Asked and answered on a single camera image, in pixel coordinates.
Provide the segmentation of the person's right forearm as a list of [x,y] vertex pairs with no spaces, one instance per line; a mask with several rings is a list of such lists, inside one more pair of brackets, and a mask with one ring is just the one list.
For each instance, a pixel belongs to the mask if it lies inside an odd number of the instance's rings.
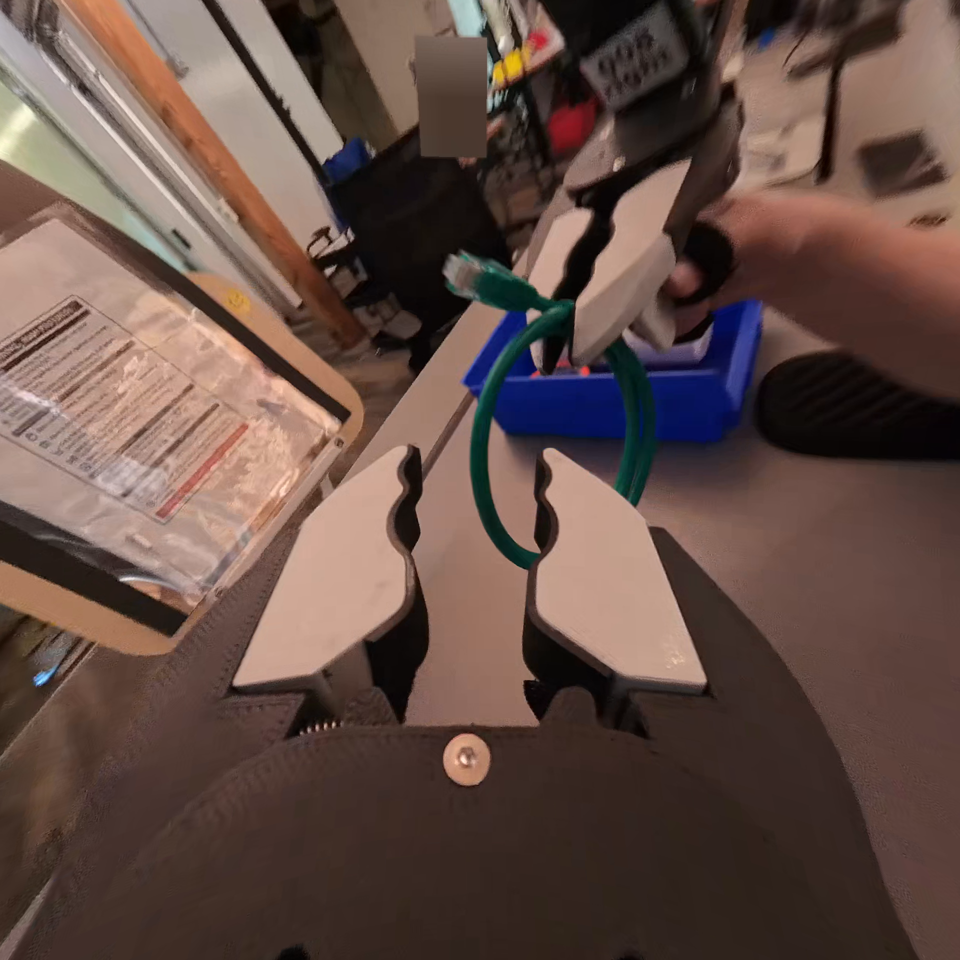
[[959,397],[959,240],[821,200],[798,243],[791,318],[919,391]]

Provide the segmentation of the white bottle black cap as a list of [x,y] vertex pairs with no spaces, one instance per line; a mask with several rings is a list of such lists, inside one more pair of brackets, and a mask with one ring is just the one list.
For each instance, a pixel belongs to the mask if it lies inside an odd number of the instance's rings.
[[697,336],[675,342],[663,351],[654,348],[631,330],[624,333],[623,340],[648,370],[690,369],[697,367],[706,357],[713,340],[714,325],[710,323],[691,333]]

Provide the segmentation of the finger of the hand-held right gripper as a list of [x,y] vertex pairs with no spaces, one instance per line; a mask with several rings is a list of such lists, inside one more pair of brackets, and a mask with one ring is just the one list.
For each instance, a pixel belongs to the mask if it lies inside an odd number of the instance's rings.
[[672,348],[676,318],[674,309],[662,304],[661,292],[678,254],[666,220],[690,164],[686,158],[661,167],[618,199],[610,239],[575,303],[573,364],[594,363],[630,329],[658,352]]
[[[531,249],[527,274],[537,293],[552,303],[575,304],[594,272],[598,234],[594,227],[596,212],[585,206],[574,206],[558,214],[545,231],[534,236],[536,249]],[[552,372],[563,361],[572,367],[593,366],[592,362],[575,363],[570,355],[573,327],[552,334],[531,346],[536,370]]]

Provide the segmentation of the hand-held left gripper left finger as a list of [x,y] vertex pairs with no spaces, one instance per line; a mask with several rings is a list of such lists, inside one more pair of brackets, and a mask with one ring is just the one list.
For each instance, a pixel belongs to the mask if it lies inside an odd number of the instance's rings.
[[406,719],[429,622],[413,552],[421,451],[394,447],[301,525],[231,681],[239,694],[303,695],[318,719],[379,690]]

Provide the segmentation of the person's right hand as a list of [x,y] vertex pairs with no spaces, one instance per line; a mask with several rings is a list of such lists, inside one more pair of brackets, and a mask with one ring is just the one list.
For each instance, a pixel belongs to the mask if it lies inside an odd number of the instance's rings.
[[687,323],[714,309],[772,295],[816,226],[820,198],[812,194],[758,191],[731,194],[707,206],[696,225],[722,234],[731,250],[731,271],[711,296],[702,293],[702,270],[681,258],[662,289]]

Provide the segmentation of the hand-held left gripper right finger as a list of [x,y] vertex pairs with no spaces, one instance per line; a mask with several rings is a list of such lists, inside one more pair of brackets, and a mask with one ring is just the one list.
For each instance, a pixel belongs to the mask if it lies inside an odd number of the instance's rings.
[[710,684],[646,519],[555,448],[538,457],[527,573],[524,696],[546,719],[562,690],[600,722],[639,722],[640,696],[703,698]]

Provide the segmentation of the framed instruction sign board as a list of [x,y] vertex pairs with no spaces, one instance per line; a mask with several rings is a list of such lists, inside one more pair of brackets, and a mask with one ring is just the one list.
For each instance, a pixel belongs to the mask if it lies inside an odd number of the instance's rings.
[[2,162],[2,604],[171,651],[358,436],[354,386],[255,296]]

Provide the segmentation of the black mesh office chair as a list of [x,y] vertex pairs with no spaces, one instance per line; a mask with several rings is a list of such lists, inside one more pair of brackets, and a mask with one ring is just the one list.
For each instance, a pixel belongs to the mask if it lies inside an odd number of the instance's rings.
[[353,236],[342,250],[315,258],[318,266],[357,261],[366,274],[348,307],[394,297],[418,322],[403,338],[409,367],[419,374],[439,331],[466,309],[444,276],[448,258],[468,253],[512,267],[506,237],[475,174],[458,160],[427,158],[417,139],[395,143],[327,190],[332,210]]

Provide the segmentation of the wooden post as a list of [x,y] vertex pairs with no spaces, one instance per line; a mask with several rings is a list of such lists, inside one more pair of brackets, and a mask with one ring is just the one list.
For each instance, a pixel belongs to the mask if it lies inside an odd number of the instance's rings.
[[316,269],[134,21],[115,1],[60,2],[191,162],[236,213],[239,226],[303,302],[311,319],[344,350],[366,346],[364,325]]

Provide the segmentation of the red bin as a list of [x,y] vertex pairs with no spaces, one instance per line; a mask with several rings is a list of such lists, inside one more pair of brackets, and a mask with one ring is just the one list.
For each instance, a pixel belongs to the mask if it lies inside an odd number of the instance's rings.
[[594,97],[552,107],[545,122],[552,155],[564,158],[580,151],[594,131],[597,114],[598,102]]

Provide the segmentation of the blue plastic bin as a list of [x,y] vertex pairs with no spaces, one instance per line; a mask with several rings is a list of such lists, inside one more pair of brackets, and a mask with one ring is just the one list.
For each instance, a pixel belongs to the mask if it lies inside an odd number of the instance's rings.
[[[763,306],[743,301],[714,316],[705,348],[688,342],[668,359],[647,365],[656,438],[665,443],[712,444],[739,424],[762,341]],[[494,419],[509,435],[623,439],[625,414],[614,375],[536,372],[530,350],[513,364],[498,394]]]

